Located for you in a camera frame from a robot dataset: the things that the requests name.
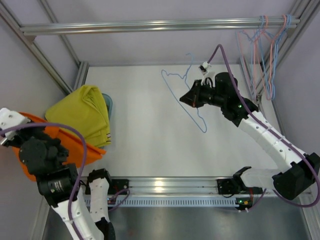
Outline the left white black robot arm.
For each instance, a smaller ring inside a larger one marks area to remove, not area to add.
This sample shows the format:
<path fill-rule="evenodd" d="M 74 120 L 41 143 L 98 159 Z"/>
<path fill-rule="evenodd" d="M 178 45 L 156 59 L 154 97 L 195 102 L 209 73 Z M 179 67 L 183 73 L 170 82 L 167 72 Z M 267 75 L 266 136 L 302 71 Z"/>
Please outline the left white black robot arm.
<path fill-rule="evenodd" d="M 35 176 L 39 193 L 60 216 L 75 240 L 114 240 L 115 229 L 108 213 L 109 172 L 93 170 L 87 177 L 90 207 L 76 182 L 75 163 L 67 163 L 69 150 L 58 138 L 51 138 L 42 128 L 16 131 L 7 145 L 18 148 L 18 158 L 30 175 Z"/>

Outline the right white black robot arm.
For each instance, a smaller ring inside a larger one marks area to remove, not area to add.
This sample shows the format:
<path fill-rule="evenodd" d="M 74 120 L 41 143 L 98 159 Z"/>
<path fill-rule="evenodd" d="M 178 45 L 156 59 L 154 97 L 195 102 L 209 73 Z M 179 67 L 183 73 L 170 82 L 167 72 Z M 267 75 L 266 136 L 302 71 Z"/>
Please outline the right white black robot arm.
<path fill-rule="evenodd" d="M 289 143 L 253 102 L 241 96 L 238 81 L 228 72 L 217 74 L 214 84 L 195 80 L 179 100 L 192 108 L 204 105 L 220 108 L 227 120 L 247 133 L 275 162 L 276 169 L 245 166 L 234 173 L 233 179 L 240 188 L 270 189 L 292 201 L 319 182 L 320 157 L 316 153 L 306 154 Z"/>

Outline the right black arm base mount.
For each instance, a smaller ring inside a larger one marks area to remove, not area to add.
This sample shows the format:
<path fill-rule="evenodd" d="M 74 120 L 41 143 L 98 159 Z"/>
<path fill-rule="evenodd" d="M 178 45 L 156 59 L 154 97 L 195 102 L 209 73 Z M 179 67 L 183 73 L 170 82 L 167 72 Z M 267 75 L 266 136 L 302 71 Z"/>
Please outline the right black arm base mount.
<path fill-rule="evenodd" d="M 235 178 L 219 178 L 217 180 L 218 194 L 229 196 L 239 194 L 250 194 L 254 195 L 262 194 L 263 189 L 259 187 L 246 187 L 240 180 Z"/>

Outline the yellow-green trousers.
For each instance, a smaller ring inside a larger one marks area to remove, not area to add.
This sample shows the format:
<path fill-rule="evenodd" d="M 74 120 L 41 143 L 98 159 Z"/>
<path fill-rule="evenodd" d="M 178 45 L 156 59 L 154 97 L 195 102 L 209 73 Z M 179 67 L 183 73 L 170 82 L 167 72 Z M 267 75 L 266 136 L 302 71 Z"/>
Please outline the yellow-green trousers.
<path fill-rule="evenodd" d="M 45 119 L 76 129 L 97 148 L 112 142 L 108 108 L 95 85 L 83 85 L 67 95 L 45 112 Z"/>

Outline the orange trousers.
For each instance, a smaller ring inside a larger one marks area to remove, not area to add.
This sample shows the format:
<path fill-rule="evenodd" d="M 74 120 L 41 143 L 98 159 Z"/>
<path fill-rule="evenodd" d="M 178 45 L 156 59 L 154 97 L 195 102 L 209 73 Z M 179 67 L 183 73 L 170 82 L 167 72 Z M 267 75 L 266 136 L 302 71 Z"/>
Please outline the orange trousers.
<path fill-rule="evenodd" d="M 23 116 L 29 118 L 35 123 L 47 123 L 46 120 L 33 115 L 27 112 L 19 112 Z M 51 138 L 58 138 L 61 140 L 61 144 L 69 150 L 69 156 L 67 157 L 67 162 L 65 164 L 72 164 L 75 163 L 77 168 L 81 167 L 82 160 L 83 160 L 83 144 L 78 136 L 70 131 L 58 127 L 46 127 L 44 133 L 49 135 Z M 86 143 L 87 146 L 87 156 L 85 166 L 91 163 L 94 163 L 97 160 L 102 159 L 102 156 L 106 154 L 106 151 L 95 147 L 89 143 Z M 20 149 L 17 147 L 12 147 L 12 151 L 14 152 L 15 156 L 18 159 L 18 162 L 23 170 L 23 173 L 26 177 L 31 180 L 32 182 L 36 181 L 36 177 L 28 172 L 27 167 L 20 161 L 19 159 L 19 151 Z"/>

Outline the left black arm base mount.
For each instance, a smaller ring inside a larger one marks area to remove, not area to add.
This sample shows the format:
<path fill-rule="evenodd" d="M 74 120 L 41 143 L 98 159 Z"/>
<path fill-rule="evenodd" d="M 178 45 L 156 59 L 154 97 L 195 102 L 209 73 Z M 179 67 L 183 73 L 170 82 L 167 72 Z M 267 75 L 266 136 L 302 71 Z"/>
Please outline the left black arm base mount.
<path fill-rule="evenodd" d="M 108 188 L 108 195 L 109 196 L 114 196 L 115 194 L 119 193 L 122 190 L 127 190 L 130 186 L 130 181 L 127 178 L 113 178 L 111 180 L 111 183 L 109 184 Z M 84 194 L 85 195 L 90 195 L 91 190 L 89 186 L 89 178 L 85 181 L 85 186 L 84 186 Z"/>

